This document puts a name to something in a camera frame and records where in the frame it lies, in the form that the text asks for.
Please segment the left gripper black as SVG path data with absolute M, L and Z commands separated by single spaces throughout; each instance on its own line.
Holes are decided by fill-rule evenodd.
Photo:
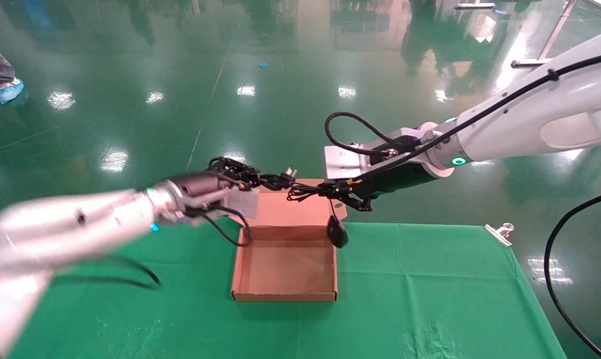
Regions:
M 261 186 L 259 170 L 230 157 L 215 157 L 208 171 L 173 178 L 173 198 L 221 200 L 232 190 L 252 190 Z

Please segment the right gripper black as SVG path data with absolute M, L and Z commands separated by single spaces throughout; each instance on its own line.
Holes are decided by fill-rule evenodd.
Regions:
M 319 185 L 319 195 L 340 195 L 337 200 L 362 213 L 373 211 L 372 199 L 409 187 L 433 181 L 422 164 L 406 162 L 391 170 L 367 177 L 362 182 L 353 180 L 328 180 Z M 359 199 L 348 194 L 354 193 Z

